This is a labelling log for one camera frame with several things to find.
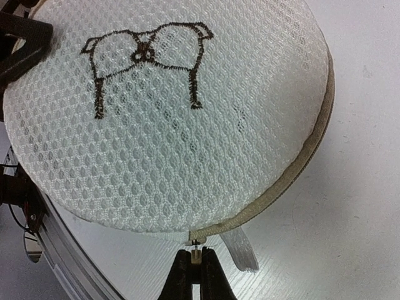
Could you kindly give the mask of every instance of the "round mesh pouch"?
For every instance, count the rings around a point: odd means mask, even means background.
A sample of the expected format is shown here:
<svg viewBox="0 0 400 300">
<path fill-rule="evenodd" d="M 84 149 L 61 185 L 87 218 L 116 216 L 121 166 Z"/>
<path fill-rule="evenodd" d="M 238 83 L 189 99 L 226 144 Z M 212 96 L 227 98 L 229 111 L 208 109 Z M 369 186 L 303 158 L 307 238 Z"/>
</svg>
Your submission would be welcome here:
<svg viewBox="0 0 400 300">
<path fill-rule="evenodd" d="M 51 50 L 7 88 L 6 128 L 32 180 L 80 218 L 227 231 L 322 138 L 332 66 L 303 0 L 47 0 L 34 19 L 54 26 Z"/>
</svg>

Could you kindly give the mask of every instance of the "white fabric tag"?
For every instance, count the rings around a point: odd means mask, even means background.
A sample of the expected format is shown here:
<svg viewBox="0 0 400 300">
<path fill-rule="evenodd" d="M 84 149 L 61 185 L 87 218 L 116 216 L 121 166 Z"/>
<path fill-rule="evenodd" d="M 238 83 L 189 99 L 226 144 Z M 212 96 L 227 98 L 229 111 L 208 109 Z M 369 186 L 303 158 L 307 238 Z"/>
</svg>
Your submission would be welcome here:
<svg viewBox="0 0 400 300">
<path fill-rule="evenodd" d="M 259 270 L 257 257 L 242 227 L 224 232 L 220 234 L 220 237 L 240 271 L 255 273 Z"/>
</svg>

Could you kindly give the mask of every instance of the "cable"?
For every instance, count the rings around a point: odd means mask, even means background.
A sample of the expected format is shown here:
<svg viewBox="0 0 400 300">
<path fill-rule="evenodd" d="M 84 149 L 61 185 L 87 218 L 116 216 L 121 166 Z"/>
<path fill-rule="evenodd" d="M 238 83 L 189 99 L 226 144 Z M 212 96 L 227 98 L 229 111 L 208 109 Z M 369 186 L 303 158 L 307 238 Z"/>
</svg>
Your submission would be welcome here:
<svg viewBox="0 0 400 300">
<path fill-rule="evenodd" d="M 0 167 L 4 167 L 4 168 L 18 168 L 18 165 L 0 164 Z"/>
<path fill-rule="evenodd" d="M 27 237 L 27 236 L 24 236 L 24 239 L 28 239 L 28 240 L 30 240 L 30 241 L 34 241 L 34 242 L 37 242 L 37 241 L 38 241 L 37 239 L 33 239 L 33 238 L 31 238 L 31 237 Z"/>
<path fill-rule="evenodd" d="M 12 217 L 14 218 L 15 223 L 17 223 L 17 225 L 18 225 L 19 227 L 21 227 L 23 230 L 28 230 L 26 227 L 24 227 L 24 226 L 18 221 L 17 217 L 16 217 L 15 214 L 14 214 L 13 208 L 11 207 L 11 204 L 8 204 L 8 207 L 9 207 L 9 209 L 10 209 L 10 211 L 11 211 L 11 214 L 12 214 Z"/>
<path fill-rule="evenodd" d="M 25 226 L 23 226 L 23 225 L 18 221 L 16 215 L 14 214 L 14 210 L 13 210 L 13 208 L 11 207 L 11 204 L 8 204 L 8 207 L 9 207 L 9 209 L 10 209 L 10 211 L 11 211 L 12 218 L 13 218 L 14 221 L 17 223 L 17 225 L 18 225 L 20 228 L 22 228 L 24 231 L 26 231 L 27 233 L 30 233 L 30 234 L 32 234 L 32 235 L 34 236 L 34 233 L 33 233 L 29 228 L 26 228 Z"/>
</svg>

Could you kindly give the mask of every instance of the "white table surface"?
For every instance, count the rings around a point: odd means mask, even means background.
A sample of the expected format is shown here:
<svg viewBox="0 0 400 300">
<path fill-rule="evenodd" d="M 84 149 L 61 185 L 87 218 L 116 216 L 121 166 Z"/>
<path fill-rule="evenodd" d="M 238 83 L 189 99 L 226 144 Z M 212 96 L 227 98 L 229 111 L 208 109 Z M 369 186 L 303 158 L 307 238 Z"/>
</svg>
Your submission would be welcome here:
<svg viewBox="0 0 400 300">
<path fill-rule="evenodd" d="M 331 48 L 336 100 L 300 178 L 243 226 L 259 259 L 239 272 L 214 245 L 239 300 L 386 300 L 400 294 L 400 1 L 308 0 Z M 127 299 L 157 299 L 176 242 L 59 212 Z"/>
</svg>

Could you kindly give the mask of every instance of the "white surface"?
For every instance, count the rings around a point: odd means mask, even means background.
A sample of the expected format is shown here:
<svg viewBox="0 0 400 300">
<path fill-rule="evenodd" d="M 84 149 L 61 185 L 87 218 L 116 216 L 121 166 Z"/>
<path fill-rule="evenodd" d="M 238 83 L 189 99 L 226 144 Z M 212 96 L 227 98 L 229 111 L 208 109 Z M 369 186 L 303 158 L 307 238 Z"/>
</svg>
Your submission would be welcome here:
<svg viewBox="0 0 400 300">
<path fill-rule="evenodd" d="M 308 3 L 335 62 L 326 137 L 287 193 L 244 226 L 259 258 L 256 275 L 237 271 L 219 239 L 209 243 L 239 300 L 397 299 L 400 2 Z M 157 298 L 178 245 L 63 214 L 128 299 Z"/>
<path fill-rule="evenodd" d="M 54 26 L 50 53 L 4 94 L 32 180 L 80 218 L 135 232 L 188 232 L 239 214 L 298 156 L 328 78 L 303 0 L 250 3 L 46 1 L 34 18 Z M 191 86 L 202 109 L 191 109 Z"/>
</svg>

